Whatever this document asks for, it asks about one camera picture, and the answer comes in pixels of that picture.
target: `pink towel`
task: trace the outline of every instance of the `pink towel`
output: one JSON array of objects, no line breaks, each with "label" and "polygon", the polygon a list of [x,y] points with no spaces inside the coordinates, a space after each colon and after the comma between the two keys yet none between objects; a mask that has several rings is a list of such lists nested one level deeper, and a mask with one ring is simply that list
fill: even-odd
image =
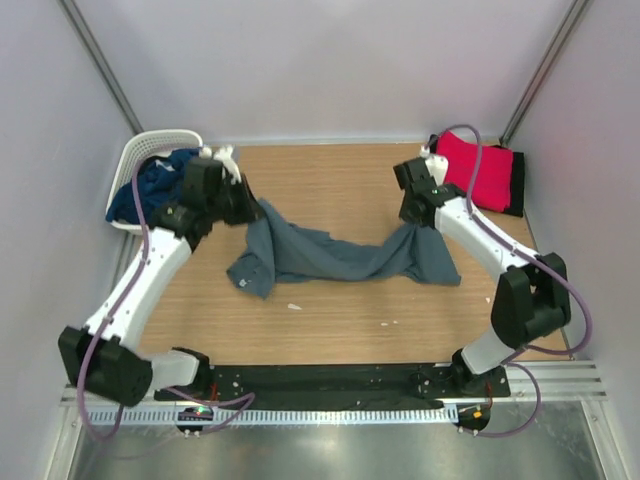
[{"label": "pink towel", "polygon": [[[467,143],[447,132],[438,139],[432,151],[449,161],[445,183],[453,183],[466,192],[476,162],[476,144]],[[521,217],[524,206],[524,155],[502,147],[483,146],[482,164],[472,200],[480,208]]]}]

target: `wooden table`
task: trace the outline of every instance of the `wooden table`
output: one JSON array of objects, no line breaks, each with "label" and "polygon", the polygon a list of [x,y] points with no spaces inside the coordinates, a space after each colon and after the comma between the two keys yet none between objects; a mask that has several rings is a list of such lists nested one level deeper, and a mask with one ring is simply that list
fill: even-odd
[{"label": "wooden table", "polygon": [[[240,165],[256,197],[289,221],[337,239],[381,244],[400,225],[392,166],[417,145],[326,145],[242,149]],[[523,219],[489,218],[531,246]],[[214,364],[448,361],[489,326],[495,285],[469,254],[447,244],[459,287],[404,277],[364,283],[276,285],[267,300],[238,291],[226,269],[245,248],[246,227],[220,224],[177,273],[144,332],[141,350],[192,348]],[[288,304],[301,310],[292,310]],[[556,333],[539,342],[564,348]],[[548,359],[528,352],[523,359]]]}]

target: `laundry basket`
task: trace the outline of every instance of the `laundry basket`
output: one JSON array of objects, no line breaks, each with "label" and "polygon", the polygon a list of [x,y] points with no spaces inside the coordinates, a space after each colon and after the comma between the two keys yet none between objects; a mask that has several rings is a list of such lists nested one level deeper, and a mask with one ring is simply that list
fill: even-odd
[{"label": "laundry basket", "polygon": [[[105,213],[109,210],[113,197],[120,187],[131,181],[133,169],[140,160],[147,159],[152,155],[167,156],[176,148],[197,147],[202,147],[202,138],[191,130],[153,130],[133,137],[127,142],[122,151],[120,163],[111,185],[111,192],[109,192]],[[140,225],[131,225],[130,223],[119,221],[113,221],[111,225],[135,235],[142,234]]]}]

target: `gray cloth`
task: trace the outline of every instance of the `gray cloth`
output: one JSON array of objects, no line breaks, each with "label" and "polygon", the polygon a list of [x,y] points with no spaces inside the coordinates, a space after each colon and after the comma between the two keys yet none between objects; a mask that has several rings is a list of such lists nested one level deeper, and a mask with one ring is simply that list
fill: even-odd
[{"label": "gray cloth", "polygon": [[269,202],[259,203],[265,218],[249,225],[247,249],[227,270],[229,279],[244,292],[267,298],[275,283],[358,282],[393,275],[418,283],[460,284],[436,230],[404,224],[382,246],[356,245],[289,223]]}]

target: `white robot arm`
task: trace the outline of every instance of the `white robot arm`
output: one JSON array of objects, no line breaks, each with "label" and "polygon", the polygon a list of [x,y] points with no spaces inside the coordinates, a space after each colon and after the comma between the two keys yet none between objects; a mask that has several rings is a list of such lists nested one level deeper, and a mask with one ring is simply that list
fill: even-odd
[{"label": "white robot arm", "polygon": [[396,165],[394,171],[405,192],[400,217],[455,240],[497,284],[491,325],[452,358],[453,373],[464,384],[500,366],[531,341],[565,326],[571,312],[569,292],[525,257],[566,279],[563,260],[555,253],[541,256],[508,236],[467,202],[463,191],[443,184],[447,168],[445,157],[423,149],[420,157]]},{"label": "white robot arm", "polygon": [[[134,258],[104,304],[81,329],[67,327],[58,346],[67,376],[76,386],[88,345],[105,318],[129,289],[111,321],[102,330],[91,357],[86,389],[124,406],[139,403],[149,391],[185,386],[200,396],[211,388],[209,359],[198,352],[174,348],[168,353],[141,357],[136,353],[144,327],[175,273],[189,259],[200,240],[224,221],[228,225],[253,222],[262,217],[246,178],[233,160],[233,148],[223,147],[189,162],[182,184],[182,198],[153,213],[149,221],[149,248]],[[140,263],[144,262],[136,281]]]}]

